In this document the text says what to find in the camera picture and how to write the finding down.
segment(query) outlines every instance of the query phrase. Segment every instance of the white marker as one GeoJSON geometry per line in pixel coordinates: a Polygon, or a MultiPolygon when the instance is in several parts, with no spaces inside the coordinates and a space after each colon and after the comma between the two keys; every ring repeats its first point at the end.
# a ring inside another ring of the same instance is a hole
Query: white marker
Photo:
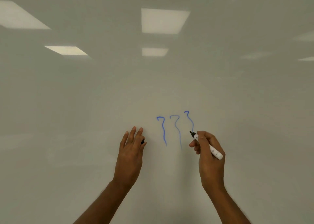
{"type": "MultiPolygon", "coordinates": [[[[195,132],[192,132],[192,131],[190,131],[190,133],[191,133],[192,137],[195,140],[197,140],[197,142],[198,142],[198,134],[196,134],[195,132]]],[[[212,152],[212,154],[216,158],[218,158],[218,159],[222,159],[223,158],[223,155],[218,150],[216,150],[213,146],[209,145],[209,148],[210,148],[210,151],[212,152]]]]}

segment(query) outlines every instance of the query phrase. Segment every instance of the marker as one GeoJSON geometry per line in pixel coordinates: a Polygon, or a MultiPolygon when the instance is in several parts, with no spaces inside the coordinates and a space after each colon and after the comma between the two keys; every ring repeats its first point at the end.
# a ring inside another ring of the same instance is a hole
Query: marker
{"type": "MultiPolygon", "coordinates": [[[[191,133],[192,137],[195,140],[197,140],[197,142],[198,142],[198,134],[196,134],[195,132],[192,132],[192,131],[190,131],[190,133],[191,133]]],[[[209,145],[209,148],[210,148],[210,151],[212,152],[212,154],[216,158],[218,158],[218,159],[222,159],[223,158],[223,155],[218,150],[216,150],[213,146],[209,145]]]]}

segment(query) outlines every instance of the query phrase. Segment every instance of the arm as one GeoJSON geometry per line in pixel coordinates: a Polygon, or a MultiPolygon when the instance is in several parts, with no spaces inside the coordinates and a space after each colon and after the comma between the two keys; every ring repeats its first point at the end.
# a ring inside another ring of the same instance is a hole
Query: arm
{"type": "Polygon", "coordinates": [[[142,167],[143,149],[146,142],[140,128],[136,136],[136,127],[126,132],[120,143],[115,174],[112,181],[74,224],[109,224],[121,202],[136,182],[142,167]]]}
{"type": "Polygon", "coordinates": [[[202,186],[210,197],[223,224],[250,224],[241,209],[227,193],[224,185],[224,167],[226,153],[220,146],[214,135],[198,131],[198,141],[190,143],[196,154],[200,154],[199,173],[202,179],[202,186]],[[224,157],[221,160],[215,158],[209,148],[211,144],[224,157]]]}

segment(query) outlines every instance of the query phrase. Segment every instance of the finger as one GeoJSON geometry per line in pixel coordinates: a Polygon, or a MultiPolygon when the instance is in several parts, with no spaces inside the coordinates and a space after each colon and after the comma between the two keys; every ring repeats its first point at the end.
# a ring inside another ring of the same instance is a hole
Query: finger
{"type": "Polygon", "coordinates": [[[143,158],[143,150],[144,147],[146,146],[147,142],[144,142],[143,144],[141,144],[140,148],[139,148],[139,157],[142,159],[143,158]]]}
{"type": "Polygon", "coordinates": [[[196,140],[193,140],[193,141],[189,144],[190,147],[195,147],[196,145],[198,145],[198,143],[197,143],[196,140]]]}
{"type": "MultiPolygon", "coordinates": [[[[138,137],[140,137],[142,135],[142,133],[143,133],[143,128],[141,127],[141,128],[139,128],[138,132],[136,133],[135,140],[138,137]]],[[[137,142],[135,144],[135,140],[133,142],[133,147],[134,147],[135,150],[138,150],[143,140],[141,140],[141,142],[139,144],[137,142]]]]}
{"type": "Polygon", "coordinates": [[[198,131],[198,143],[201,147],[202,155],[206,155],[208,158],[212,159],[209,142],[204,136],[204,131],[198,131]]]}
{"type": "Polygon", "coordinates": [[[132,149],[135,151],[138,151],[142,141],[145,140],[145,136],[141,135],[141,136],[136,136],[133,142],[133,147],[132,149]]]}
{"type": "Polygon", "coordinates": [[[201,131],[201,132],[204,132],[204,136],[206,137],[206,139],[209,140],[209,143],[211,144],[211,146],[213,146],[216,150],[222,153],[222,155],[225,155],[225,151],[223,150],[219,141],[216,139],[216,137],[213,134],[207,131],[201,131]]]}
{"type": "Polygon", "coordinates": [[[128,143],[132,143],[134,140],[134,134],[136,132],[136,127],[134,126],[130,132],[129,138],[128,138],[128,143]]]}
{"type": "Polygon", "coordinates": [[[126,131],[126,132],[124,133],[124,135],[123,135],[123,138],[122,138],[121,142],[120,142],[120,149],[123,149],[123,148],[124,148],[128,136],[129,136],[129,132],[126,131]]]}

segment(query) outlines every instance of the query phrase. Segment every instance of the blue marker writing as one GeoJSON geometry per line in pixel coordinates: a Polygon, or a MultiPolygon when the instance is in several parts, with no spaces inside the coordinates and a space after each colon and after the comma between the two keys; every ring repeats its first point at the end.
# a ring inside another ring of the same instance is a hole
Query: blue marker writing
{"type": "Polygon", "coordinates": [[[175,127],[176,127],[176,128],[177,128],[177,130],[179,131],[180,147],[181,147],[181,150],[182,150],[182,144],[181,144],[181,132],[180,132],[179,128],[176,126],[176,123],[177,123],[177,121],[180,119],[180,116],[179,116],[179,115],[171,115],[171,116],[170,116],[170,119],[171,119],[171,117],[172,117],[172,116],[177,116],[177,117],[178,117],[178,119],[175,121],[175,127]]]}
{"type": "Polygon", "coordinates": [[[189,118],[189,120],[192,122],[192,132],[193,132],[193,129],[194,129],[194,123],[193,123],[193,121],[192,121],[192,119],[189,117],[189,111],[185,111],[184,113],[187,113],[186,115],[187,115],[187,117],[189,118]]]}
{"type": "Polygon", "coordinates": [[[159,121],[159,118],[162,118],[164,121],[162,122],[162,129],[164,130],[164,141],[165,141],[165,144],[167,146],[167,141],[166,141],[166,138],[165,138],[165,134],[166,134],[166,131],[165,131],[165,128],[164,128],[164,122],[165,122],[165,118],[163,116],[158,116],[157,117],[157,120],[159,121]]]}

